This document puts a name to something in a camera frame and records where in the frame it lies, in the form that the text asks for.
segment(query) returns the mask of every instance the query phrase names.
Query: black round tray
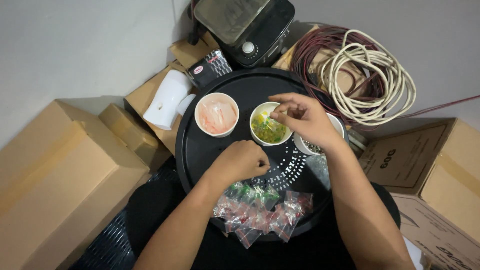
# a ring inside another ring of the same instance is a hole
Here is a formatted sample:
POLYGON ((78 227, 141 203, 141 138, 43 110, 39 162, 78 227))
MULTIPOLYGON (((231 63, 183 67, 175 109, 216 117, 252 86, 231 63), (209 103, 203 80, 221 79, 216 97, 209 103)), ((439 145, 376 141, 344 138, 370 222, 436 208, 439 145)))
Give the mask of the black round tray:
MULTIPOLYGON (((204 88, 186 110, 177 133, 175 156, 185 191, 190 192, 226 147, 235 141, 252 140, 249 119, 258 105, 269 101, 268 96, 289 92, 307 95, 302 82, 295 78, 295 75, 275 68, 234 71, 217 78, 204 88), (235 129, 224 138, 207 135, 197 126, 194 119, 198 101, 213 92, 231 96, 240 110, 240 118, 235 129)), ((293 135, 279 146, 262 149, 268 155, 271 170, 266 175, 245 182, 261 187, 272 185, 281 195, 279 202, 283 202, 287 190, 313 193, 313 213, 307 214, 299 221, 292 237, 308 231, 318 223, 323 209, 332 203, 324 156, 307 156, 298 151, 293 143, 293 135)), ((223 219, 212 218, 210 221, 225 231, 223 219)), ((269 233, 260 236, 258 240, 274 241, 279 238, 269 233)))

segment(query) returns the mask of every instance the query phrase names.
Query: white knob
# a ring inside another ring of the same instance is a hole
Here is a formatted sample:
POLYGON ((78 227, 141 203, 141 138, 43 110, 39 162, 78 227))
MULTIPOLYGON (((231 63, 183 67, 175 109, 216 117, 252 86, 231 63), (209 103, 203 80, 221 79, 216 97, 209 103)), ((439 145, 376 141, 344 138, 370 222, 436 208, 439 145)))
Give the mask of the white knob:
POLYGON ((241 50, 246 56, 251 56, 255 52, 255 45, 247 41, 242 45, 241 50))

